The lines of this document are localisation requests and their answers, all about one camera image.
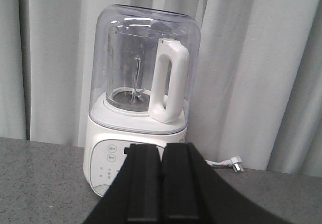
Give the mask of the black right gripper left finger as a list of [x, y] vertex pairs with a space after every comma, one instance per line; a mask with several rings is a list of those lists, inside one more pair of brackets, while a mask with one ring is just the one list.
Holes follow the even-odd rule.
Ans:
[[160, 156], [131, 144], [121, 170], [84, 223], [160, 223]]

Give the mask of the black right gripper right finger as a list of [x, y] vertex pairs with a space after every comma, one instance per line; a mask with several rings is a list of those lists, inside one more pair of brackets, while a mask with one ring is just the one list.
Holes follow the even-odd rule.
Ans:
[[286, 223], [221, 178], [192, 143], [169, 143], [162, 157], [164, 223]]

